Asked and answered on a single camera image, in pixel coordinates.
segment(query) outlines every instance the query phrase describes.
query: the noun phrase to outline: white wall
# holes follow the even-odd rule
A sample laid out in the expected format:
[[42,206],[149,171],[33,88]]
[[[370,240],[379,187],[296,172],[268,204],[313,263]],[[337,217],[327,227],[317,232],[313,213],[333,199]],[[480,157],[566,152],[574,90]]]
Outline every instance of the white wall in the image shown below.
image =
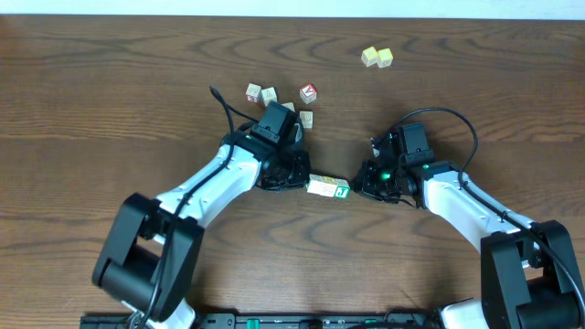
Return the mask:
[[0,14],[585,19],[585,0],[0,0]]

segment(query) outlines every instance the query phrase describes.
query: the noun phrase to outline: wooden tabletop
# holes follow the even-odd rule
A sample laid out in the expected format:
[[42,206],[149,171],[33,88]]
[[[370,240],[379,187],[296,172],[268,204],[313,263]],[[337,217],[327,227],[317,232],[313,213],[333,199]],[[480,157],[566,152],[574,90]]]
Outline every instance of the wooden tabletop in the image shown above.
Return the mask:
[[[390,47],[392,66],[361,51]],[[369,137],[446,106],[475,125],[468,173],[503,204],[559,220],[585,271],[585,23],[130,16],[0,18],[0,326],[124,312],[90,275],[122,201],[182,183],[228,131],[249,82],[314,112],[313,168],[353,177]],[[313,83],[317,101],[299,88]],[[440,159],[472,138],[425,114]],[[478,252],[446,221],[356,194],[238,197],[207,230],[199,310],[384,312],[480,295]]]

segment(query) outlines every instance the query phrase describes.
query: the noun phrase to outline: block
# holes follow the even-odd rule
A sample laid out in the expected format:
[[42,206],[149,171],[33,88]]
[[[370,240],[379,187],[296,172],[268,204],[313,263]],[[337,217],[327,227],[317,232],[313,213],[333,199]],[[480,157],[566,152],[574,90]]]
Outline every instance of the block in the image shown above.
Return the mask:
[[311,111],[300,111],[299,116],[301,117],[304,129],[313,128],[313,113]]
[[261,86],[255,85],[253,83],[249,84],[248,89],[246,90],[246,97],[248,98],[248,101],[259,102],[261,98],[261,90]]
[[378,67],[385,68],[390,66],[390,64],[392,64],[392,59],[394,59],[394,57],[392,56],[390,48],[380,50],[378,52]]
[[345,179],[332,178],[321,175],[309,175],[307,192],[318,196],[347,199],[349,196],[349,184]]
[[308,104],[316,99],[317,89],[313,84],[309,83],[301,88],[301,100],[303,100],[305,104]]
[[276,97],[276,90],[274,87],[270,87],[268,89],[261,91],[262,101],[264,102],[264,106],[268,106],[271,101],[278,101]]
[[372,66],[378,62],[378,52],[375,48],[370,47],[362,52],[362,61],[367,67]]
[[294,111],[294,104],[292,104],[291,102],[290,103],[284,103],[282,106],[286,106],[291,111]]

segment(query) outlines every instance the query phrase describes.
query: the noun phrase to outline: red and white cube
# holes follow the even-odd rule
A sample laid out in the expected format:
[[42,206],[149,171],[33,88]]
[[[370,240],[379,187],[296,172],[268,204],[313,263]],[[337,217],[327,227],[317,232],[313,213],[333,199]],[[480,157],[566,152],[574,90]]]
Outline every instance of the red and white cube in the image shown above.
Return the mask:
[[308,104],[316,99],[317,89],[313,84],[309,83],[308,85],[305,85],[301,88],[301,100],[303,100],[305,104]]
[[246,97],[248,98],[248,101],[259,102],[261,98],[261,90],[261,86],[255,85],[253,83],[249,84],[248,89],[246,90]]

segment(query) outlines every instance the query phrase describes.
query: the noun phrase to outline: yellow cube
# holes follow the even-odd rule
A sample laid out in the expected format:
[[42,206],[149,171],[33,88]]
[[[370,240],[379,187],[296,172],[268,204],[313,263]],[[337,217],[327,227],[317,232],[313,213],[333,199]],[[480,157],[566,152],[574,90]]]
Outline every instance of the yellow cube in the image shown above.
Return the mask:
[[378,52],[378,67],[385,68],[386,66],[390,66],[393,58],[390,48],[380,50]]
[[378,52],[375,48],[370,47],[362,52],[362,61],[366,66],[371,66],[378,62]]

